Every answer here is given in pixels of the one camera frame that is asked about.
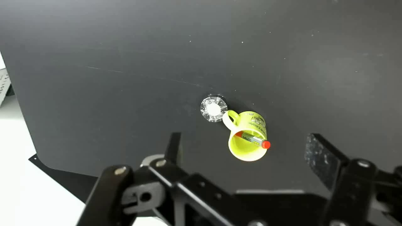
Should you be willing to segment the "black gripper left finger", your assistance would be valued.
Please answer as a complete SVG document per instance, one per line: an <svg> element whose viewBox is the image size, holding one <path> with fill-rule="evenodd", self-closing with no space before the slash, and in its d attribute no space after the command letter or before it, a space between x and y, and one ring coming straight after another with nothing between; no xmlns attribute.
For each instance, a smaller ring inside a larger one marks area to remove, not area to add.
<svg viewBox="0 0 402 226"><path fill-rule="evenodd" d="M178 164L180 162L180 152L181 152L181 133L174 131L170 137L165 158Z"/></svg>

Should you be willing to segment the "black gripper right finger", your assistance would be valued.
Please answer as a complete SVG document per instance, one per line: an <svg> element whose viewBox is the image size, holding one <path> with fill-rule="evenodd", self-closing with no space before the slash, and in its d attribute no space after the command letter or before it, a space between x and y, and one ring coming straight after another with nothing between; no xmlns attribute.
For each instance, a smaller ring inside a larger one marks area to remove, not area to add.
<svg viewBox="0 0 402 226"><path fill-rule="evenodd" d="M305 159L321 182L332 190L350 158L320 133L307 137Z"/></svg>

